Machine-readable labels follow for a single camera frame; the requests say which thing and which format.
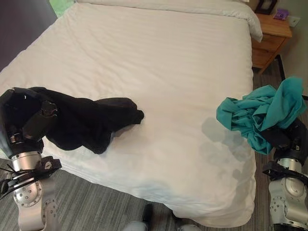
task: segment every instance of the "white bedsheet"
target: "white bedsheet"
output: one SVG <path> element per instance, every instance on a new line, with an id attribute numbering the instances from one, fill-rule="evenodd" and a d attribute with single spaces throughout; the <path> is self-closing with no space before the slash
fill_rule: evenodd
<path id="1" fill-rule="evenodd" d="M 251 66 L 244 19 L 77 3 L 0 73 L 0 93 L 43 86 L 131 98 L 145 119 L 115 134 L 105 153 L 66 152 L 45 139 L 44 155 L 179 217 L 234 227 L 254 209 L 255 157 L 216 121 L 216 108 L 252 90 Z"/>

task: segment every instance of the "picture frame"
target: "picture frame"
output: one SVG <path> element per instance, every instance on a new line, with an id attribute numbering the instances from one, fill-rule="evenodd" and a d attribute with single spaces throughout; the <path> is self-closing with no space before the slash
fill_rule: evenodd
<path id="1" fill-rule="evenodd" d="M 255 13 L 271 14 L 276 3 L 277 0 L 259 0 Z"/>

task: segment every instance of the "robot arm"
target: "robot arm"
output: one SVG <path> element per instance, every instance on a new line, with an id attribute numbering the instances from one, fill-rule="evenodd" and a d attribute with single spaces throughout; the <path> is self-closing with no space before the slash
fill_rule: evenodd
<path id="1" fill-rule="evenodd" d="M 0 148 L 12 160 L 1 184 L 1 199 L 13 192 L 21 231 L 58 231 L 54 183 L 49 176 L 61 163 L 42 158 L 42 138 L 57 120 L 57 107 L 29 89 L 14 88 L 0 97 Z"/>
<path id="2" fill-rule="evenodd" d="M 308 131 L 296 119 L 287 129 L 271 128 L 261 132 L 276 148 L 274 161 L 263 167 L 270 177 L 270 215 L 275 231 L 307 231 L 308 178 L 302 166 L 308 156 Z"/>

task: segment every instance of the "purple object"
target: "purple object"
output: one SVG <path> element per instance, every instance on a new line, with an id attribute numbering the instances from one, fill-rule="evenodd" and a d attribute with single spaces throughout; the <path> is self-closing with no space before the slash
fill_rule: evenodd
<path id="1" fill-rule="evenodd" d="M 274 15 L 275 19 L 286 20 L 289 15 L 288 10 L 277 9 L 277 12 Z"/>

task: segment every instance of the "wall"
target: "wall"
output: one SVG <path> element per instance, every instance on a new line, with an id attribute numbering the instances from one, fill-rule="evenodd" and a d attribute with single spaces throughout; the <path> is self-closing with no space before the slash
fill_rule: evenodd
<path id="1" fill-rule="evenodd" d="M 248 5 L 254 10 L 258 0 Z M 296 75 L 304 81 L 304 95 L 308 96 L 308 0 L 279 0 L 276 7 L 287 9 L 292 16 L 300 17 L 296 27 L 291 28 L 293 37 L 281 51 L 286 77 Z"/>
<path id="2" fill-rule="evenodd" d="M 0 71 L 56 18 L 48 0 L 0 0 Z"/>

